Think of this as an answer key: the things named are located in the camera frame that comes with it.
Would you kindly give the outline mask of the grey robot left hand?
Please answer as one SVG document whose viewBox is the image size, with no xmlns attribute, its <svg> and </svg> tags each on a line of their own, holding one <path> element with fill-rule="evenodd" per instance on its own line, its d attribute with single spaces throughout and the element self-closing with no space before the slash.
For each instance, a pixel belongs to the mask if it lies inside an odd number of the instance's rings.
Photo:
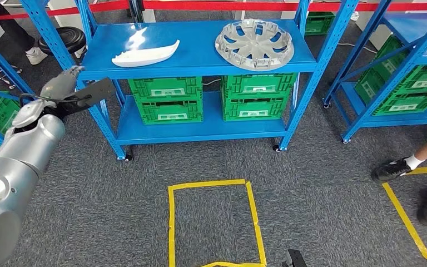
<svg viewBox="0 0 427 267">
<path fill-rule="evenodd" d="M 39 96 L 63 100 L 75 91 L 76 80 L 82 70 L 84 70 L 83 66 L 72 66 L 70 69 L 62 71 L 43 86 Z"/>
</svg>

